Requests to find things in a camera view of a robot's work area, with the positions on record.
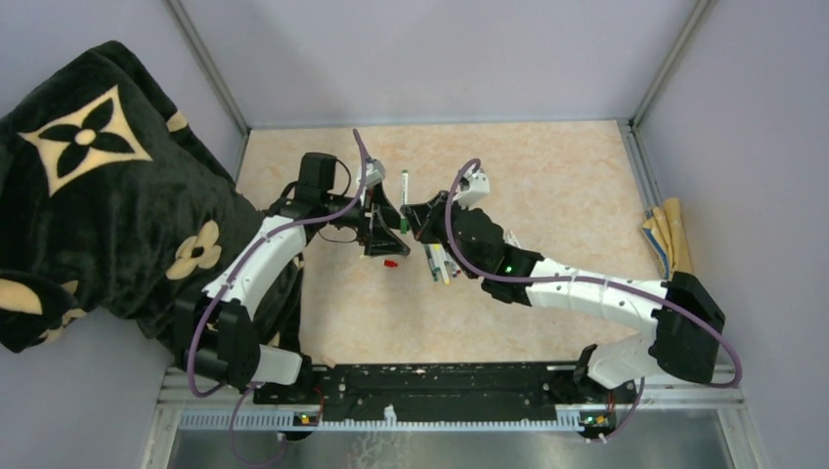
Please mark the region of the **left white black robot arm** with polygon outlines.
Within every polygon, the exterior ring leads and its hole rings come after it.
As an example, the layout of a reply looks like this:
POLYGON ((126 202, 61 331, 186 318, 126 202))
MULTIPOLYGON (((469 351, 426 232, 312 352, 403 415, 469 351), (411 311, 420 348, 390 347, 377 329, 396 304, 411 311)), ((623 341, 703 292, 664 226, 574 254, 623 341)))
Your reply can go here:
POLYGON ((252 240, 216 279, 198 293, 177 300, 174 325, 176 364, 186 372, 191 393, 201 391, 196 379, 217 389, 276 384, 291 404, 312 395, 309 364, 294 351, 269 346, 256 325, 256 312, 280 274, 295 266, 314 235, 327 225, 356 231, 368 257, 410 254, 396 236, 401 216, 384 193, 383 164, 361 155, 353 196, 333 193, 337 157, 309 152, 301 159, 292 194, 283 194, 266 212, 252 240))

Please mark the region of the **green cap white marker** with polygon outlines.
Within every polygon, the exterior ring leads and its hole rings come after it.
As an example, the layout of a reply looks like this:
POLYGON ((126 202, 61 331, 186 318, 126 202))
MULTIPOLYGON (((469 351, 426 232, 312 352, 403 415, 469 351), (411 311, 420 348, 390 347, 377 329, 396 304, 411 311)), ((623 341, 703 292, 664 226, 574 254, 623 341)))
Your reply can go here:
POLYGON ((439 274, 439 269, 438 269, 437 265, 435 264, 434 258, 432 256, 430 247, 428 245, 424 245, 423 249, 424 249, 424 252, 425 252, 426 260, 427 260, 427 263, 428 263, 428 267, 429 267, 429 271, 430 271, 430 274, 432 276, 432 279, 435 282, 437 282, 441 278, 440 278, 440 274, 439 274))

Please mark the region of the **blue tip acrylic marker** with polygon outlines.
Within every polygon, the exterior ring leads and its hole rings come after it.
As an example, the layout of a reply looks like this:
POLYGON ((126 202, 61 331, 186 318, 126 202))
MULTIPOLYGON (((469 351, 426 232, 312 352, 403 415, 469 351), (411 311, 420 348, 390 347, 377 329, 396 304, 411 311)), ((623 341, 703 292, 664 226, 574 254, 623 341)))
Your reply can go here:
POLYGON ((447 272, 449 273, 449 275, 451 277, 457 277, 459 275, 460 269, 458 268, 457 264, 455 263, 455 261, 450 256, 446 256, 445 266, 446 266, 447 272))

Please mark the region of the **red cap green-end marker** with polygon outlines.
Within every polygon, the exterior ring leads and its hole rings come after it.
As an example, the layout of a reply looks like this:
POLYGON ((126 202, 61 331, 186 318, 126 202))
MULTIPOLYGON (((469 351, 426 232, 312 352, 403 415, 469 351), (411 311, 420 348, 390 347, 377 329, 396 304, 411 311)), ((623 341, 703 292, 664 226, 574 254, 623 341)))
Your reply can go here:
POLYGON ((404 169, 401 172, 401 193, 400 193, 400 201, 401 201, 401 221, 400 221, 400 232, 402 235, 405 235, 410 230, 410 225, 408 219, 404 214, 404 206, 409 202, 409 172, 404 169))

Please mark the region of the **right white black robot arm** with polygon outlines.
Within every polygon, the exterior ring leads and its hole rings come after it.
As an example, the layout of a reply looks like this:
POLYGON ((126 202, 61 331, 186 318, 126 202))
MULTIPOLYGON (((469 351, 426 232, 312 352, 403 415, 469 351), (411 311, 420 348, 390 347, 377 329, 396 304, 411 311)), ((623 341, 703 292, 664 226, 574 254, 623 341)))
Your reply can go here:
POLYGON ((632 336, 590 345, 573 376, 576 395, 598 403, 629 381, 665 372, 714 386, 725 317, 702 282, 678 272, 670 279, 603 276, 508 243, 481 209, 447 204, 446 192, 404 205, 403 216, 424 244, 440 244, 469 278, 506 304, 581 312, 633 330, 632 336))

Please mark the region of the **yellow cap white marker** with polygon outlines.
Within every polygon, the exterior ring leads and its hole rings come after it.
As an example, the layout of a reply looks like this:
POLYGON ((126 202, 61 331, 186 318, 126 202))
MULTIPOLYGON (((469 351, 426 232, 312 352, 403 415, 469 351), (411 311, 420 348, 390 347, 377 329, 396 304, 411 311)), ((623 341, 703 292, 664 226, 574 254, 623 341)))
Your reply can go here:
POLYGON ((440 244, 432 244, 431 250, 433 251, 433 257, 435 258, 435 263, 439 269, 441 278, 445 284, 449 284, 451 282, 451 271, 447 264, 447 259, 444 255, 444 251, 440 244))

